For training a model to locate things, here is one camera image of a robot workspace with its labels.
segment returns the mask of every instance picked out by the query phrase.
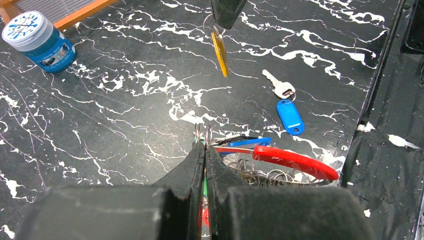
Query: yellow key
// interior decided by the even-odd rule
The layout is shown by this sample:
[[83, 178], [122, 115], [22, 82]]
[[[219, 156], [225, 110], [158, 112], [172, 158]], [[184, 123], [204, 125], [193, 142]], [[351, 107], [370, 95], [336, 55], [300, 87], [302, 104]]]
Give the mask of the yellow key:
[[218, 29], [215, 27], [215, 31], [212, 32], [213, 46], [215, 47], [216, 57], [218, 58], [219, 66], [221, 67], [222, 74], [224, 77], [228, 77], [228, 66], [227, 66], [227, 54], [224, 47], [223, 39], [220, 37]]

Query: blue key tag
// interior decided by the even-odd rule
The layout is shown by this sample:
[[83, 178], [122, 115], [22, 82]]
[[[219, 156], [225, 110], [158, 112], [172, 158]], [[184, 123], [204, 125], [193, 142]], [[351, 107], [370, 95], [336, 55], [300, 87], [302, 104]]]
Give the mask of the blue key tag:
[[304, 132], [304, 122], [293, 102], [288, 99], [279, 101], [277, 103], [277, 112], [288, 134], [300, 135]]
[[254, 149], [256, 146], [268, 146], [273, 142], [270, 137], [256, 138], [244, 141], [234, 141], [228, 144], [231, 148]]

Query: marbled surface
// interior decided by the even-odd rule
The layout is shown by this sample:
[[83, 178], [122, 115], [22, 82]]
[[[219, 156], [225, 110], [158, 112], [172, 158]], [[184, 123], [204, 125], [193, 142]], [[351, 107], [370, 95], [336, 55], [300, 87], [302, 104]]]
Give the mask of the marbled surface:
[[[206, 1], [120, 1], [65, 32], [78, 57], [55, 75], [1, 41], [0, 239], [47, 187], [154, 183], [191, 149], [194, 123], [340, 171], [397, 4], [249, 1], [224, 33], [228, 78]], [[302, 135], [285, 133], [263, 69], [296, 88]]]

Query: green tag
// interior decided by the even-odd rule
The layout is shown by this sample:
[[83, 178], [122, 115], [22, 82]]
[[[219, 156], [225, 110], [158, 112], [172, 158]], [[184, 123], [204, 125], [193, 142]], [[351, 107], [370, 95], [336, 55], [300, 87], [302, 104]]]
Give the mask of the green tag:
[[208, 196], [208, 188], [206, 186], [206, 177], [204, 178], [204, 184], [203, 184], [203, 196]]

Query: blue jar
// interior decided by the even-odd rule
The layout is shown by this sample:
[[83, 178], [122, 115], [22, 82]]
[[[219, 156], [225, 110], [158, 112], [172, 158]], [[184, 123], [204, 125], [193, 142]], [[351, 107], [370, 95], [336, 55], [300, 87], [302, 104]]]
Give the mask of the blue jar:
[[38, 11], [13, 18], [4, 27], [1, 37], [50, 74], [67, 69], [77, 57], [72, 43]]

